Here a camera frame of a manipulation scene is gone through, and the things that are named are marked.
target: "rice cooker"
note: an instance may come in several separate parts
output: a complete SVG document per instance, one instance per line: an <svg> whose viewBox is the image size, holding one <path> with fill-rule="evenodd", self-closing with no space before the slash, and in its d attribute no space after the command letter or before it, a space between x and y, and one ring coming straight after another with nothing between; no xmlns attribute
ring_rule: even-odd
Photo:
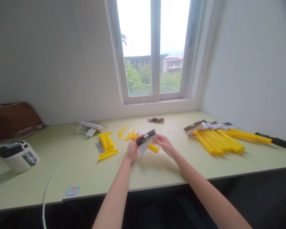
<svg viewBox="0 0 286 229"><path fill-rule="evenodd" d="M22 173L34 167L39 157L23 140L14 140L0 145L0 157L15 173Z"/></svg>

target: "window pane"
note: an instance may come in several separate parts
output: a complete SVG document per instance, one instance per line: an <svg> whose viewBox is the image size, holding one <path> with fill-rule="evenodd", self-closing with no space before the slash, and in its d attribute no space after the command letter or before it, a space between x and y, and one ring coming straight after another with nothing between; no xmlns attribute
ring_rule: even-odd
<svg viewBox="0 0 286 229"><path fill-rule="evenodd" d="M150 1L117 3L129 96L151 95Z"/></svg>
<svg viewBox="0 0 286 229"><path fill-rule="evenodd" d="M190 0L161 1L160 93L180 92Z"/></svg>

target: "white window frame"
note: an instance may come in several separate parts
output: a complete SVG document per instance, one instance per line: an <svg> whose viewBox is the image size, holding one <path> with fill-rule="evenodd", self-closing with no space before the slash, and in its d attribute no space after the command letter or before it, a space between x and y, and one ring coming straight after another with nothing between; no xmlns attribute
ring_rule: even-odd
<svg viewBox="0 0 286 229"><path fill-rule="evenodd" d="M196 55L198 53L198 41L202 26L205 0L191 0L187 24L187 35L185 40L184 58L180 92L160 94L160 19L161 0L151 0L151 81L152 95L130 97L124 64L123 44L119 25L117 0L108 0L110 20L109 26L113 33L112 39L115 43L116 68L119 78L120 94L123 104L157 102L162 100L174 100L188 98L191 94L193 74L190 68L195 67Z"/></svg>

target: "window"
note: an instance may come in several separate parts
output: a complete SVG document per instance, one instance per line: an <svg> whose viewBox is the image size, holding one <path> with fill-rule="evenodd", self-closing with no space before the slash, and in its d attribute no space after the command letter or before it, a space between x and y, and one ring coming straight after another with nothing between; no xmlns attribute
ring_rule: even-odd
<svg viewBox="0 0 286 229"><path fill-rule="evenodd" d="M201 1L109 5L124 104L185 98Z"/></svg>

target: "brown bag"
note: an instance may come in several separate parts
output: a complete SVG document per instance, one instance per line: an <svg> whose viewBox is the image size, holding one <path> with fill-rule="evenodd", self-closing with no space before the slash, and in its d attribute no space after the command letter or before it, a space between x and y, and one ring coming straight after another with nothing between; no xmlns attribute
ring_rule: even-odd
<svg viewBox="0 0 286 229"><path fill-rule="evenodd" d="M0 139L14 138L16 132L42 124L38 114L26 102L1 105Z"/></svg>

